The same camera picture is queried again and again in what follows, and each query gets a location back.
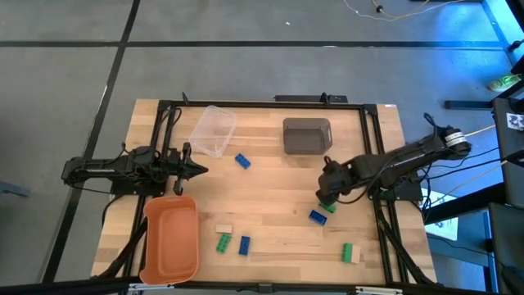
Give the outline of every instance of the gray floor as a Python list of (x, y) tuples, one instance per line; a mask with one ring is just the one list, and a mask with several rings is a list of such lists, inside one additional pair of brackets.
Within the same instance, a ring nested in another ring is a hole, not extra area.
[[(0, 40), (118, 40), (132, 1), (0, 1)], [(373, 14), (369, 1), (351, 1)], [(390, 13), (416, 7), (401, 1)], [(142, 1), (132, 40), (402, 40), (496, 41), (478, 4), (455, 3), (395, 22), (361, 18), (342, 0)], [(0, 198), (0, 285), (36, 282), (56, 230), (67, 188), (59, 175), (82, 153), (115, 55), (114, 48), (0, 48), (0, 179), (31, 189), (30, 198)], [(446, 111), (445, 99), (488, 100), (485, 85), (507, 73), (502, 51), (430, 48), (129, 48), (116, 80), (95, 157), (114, 157), (136, 98), (266, 100), (275, 94), (345, 94), (352, 102), (399, 106), (406, 140), (437, 124), (471, 132), (493, 124), (489, 112)], [(496, 146), (494, 130), (470, 138), (474, 153)], [(486, 155), (472, 163), (495, 157)], [(487, 170), (438, 179), (447, 192)], [(444, 171), (435, 169), (432, 174)], [(499, 171), (454, 192), (501, 180)], [(106, 188), (107, 183), (89, 183)], [(57, 278), (89, 275), (106, 196), (84, 193)], [(439, 280), (478, 288), (442, 271)], [(475, 272), (477, 266), (461, 270)]]

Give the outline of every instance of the blue block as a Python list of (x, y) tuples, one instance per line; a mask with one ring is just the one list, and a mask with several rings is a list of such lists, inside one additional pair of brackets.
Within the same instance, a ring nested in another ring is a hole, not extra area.
[(240, 249), (238, 249), (238, 254), (247, 256), (247, 253), (249, 252), (249, 241), (249, 237), (242, 236), (242, 239), (240, 240)]
[(235, 160), (237, 161), (240, 166), (242, 166), (244, 169), (249, 168), (251, 166), (251, 162), (249, 162), (242, 154), (238, 154), (235, 157)]
[(309, 218), (312, 221), (318, 223), (319, 225), (325, 225), (326, 224), (326, 220), (328, 220), (328, 218), (326, 216), (323, 216), (322, 214), (318, 213), (315, 210), (311, 210), (311, 213), (309, 214)]

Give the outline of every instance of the orange plastic container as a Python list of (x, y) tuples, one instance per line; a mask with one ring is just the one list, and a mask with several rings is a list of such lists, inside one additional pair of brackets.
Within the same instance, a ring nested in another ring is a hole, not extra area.
[(198, 214), (186, 196), (158, 197), (144, 207), (147, 217), (146, 284), (188, 281), (198, 269)]

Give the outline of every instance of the transparent plastic bin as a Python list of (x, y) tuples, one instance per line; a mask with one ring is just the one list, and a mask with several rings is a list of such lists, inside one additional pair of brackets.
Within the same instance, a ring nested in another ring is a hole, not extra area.
[(237, 127), (237, 116), (232, 111), (208, 106), (189, 136), (193, 148), (211, 157), (221, 157)]

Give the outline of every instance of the green block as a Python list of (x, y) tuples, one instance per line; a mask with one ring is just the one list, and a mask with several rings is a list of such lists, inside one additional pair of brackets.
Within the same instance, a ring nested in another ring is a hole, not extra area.
[(219, 240), (219, 244), (216, 245), (216, 251), (224, 254), (224, 252), (226, 252), (226, 249), (228, 248), (230, 240), (231, 236), (229, 234), (222, 234), (222, 237), (220, 237)]
[(322, 208), (324, 208), (324, 209), (325, 209), (326, 211), (328, 211), (329, 213), (335, 213), (335, 210), (337, 209), (337, 208), (335, 207), (335, 205), (326, 206), (326, 205), (324, 205), (324, 204), (322, 204), (322, 203), (319, 203), (318, 205), (321, 206)]
[(342, 261), (351, 262), (351, 254), (353, 252), (352, 243), (344, 243), (344, 249), (342, 250)]

